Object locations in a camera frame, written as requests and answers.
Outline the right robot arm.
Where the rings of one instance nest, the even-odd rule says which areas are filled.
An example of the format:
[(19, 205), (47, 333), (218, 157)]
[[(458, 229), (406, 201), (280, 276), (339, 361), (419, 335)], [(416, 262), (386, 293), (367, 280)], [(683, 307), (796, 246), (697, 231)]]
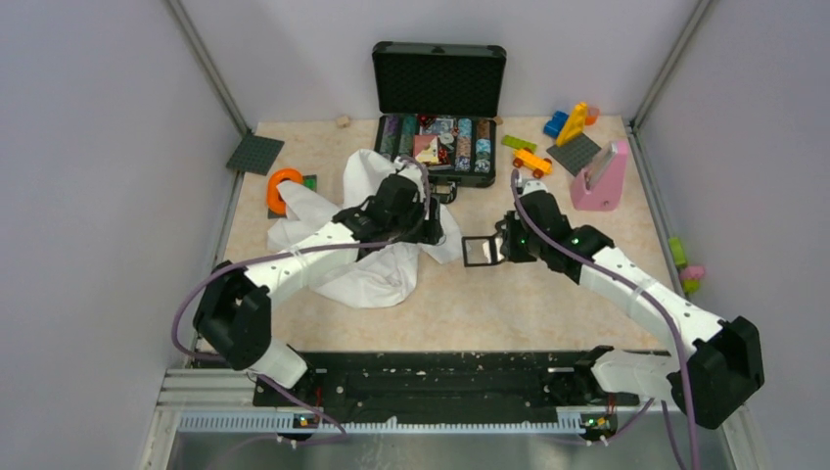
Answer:
[(497, 225), (498, 262), (541, 261), (611, 302), (658, 339), (666, 354), (594, 348), (574, 377), (576, 395), (610, 393), (671, 401), (696, 425), (719, 427), (765, 383), (761, 335), (749, 319), (726, 320), (692, 304), (638, 267), (591, 225), (573, 227), (538, 180), (516, 175), (514, 207)]

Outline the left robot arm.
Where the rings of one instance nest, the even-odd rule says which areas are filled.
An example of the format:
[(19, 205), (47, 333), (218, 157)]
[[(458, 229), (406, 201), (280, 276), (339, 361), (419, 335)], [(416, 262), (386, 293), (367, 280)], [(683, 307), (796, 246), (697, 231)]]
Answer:
[(389, 245), (435, 245), (443, 237), (438, 199), (412, 176), (385, 177), (376, 194), (336, 212), (288, 249), (248, 262), (220, 264), (197, 288), (192, 325), (232, 369), (276, 384), (290, 404), (313, 393), (308, 362), (272, 335), (272, 309), (337, 269)]

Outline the black square frame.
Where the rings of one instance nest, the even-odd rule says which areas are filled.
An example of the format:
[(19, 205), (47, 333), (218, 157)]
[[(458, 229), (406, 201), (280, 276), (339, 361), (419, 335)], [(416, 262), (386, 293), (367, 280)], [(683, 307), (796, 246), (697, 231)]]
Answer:
[(463, 237), (461, 242), (465, 267), (494, 266), (504, 261), (498, 235)]

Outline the white shirt garment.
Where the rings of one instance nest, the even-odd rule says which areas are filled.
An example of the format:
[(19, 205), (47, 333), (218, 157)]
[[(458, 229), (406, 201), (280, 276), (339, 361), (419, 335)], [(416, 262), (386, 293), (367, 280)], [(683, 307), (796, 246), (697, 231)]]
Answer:
[[(351, 154), (343, 172), (344, 198), (340, 205), (299, 183), (282, 182), (277, 189), (288, 215), (268, 229), (266, 246), (271, 252), (290, 251), (312, 236), (333, 216), (375, 195), (384, 178), (398, 171), (422, 182), (422, 170), (414, 163), (392, 162), (381, 154), (361, 149)], [(440, 264), (462, 258), (460, 228), (443, 204), (439, 204), (444, 238), (438, 245), (390, 243), (380, 248), (332, 250), (332, 255), (355, 255), (337, 267), (326, 267), (308, 279), (308, 289), (329, 300), (353, 308), (396, 306), (406, 300), (418, 283), (419, 256), (429, 255)]]

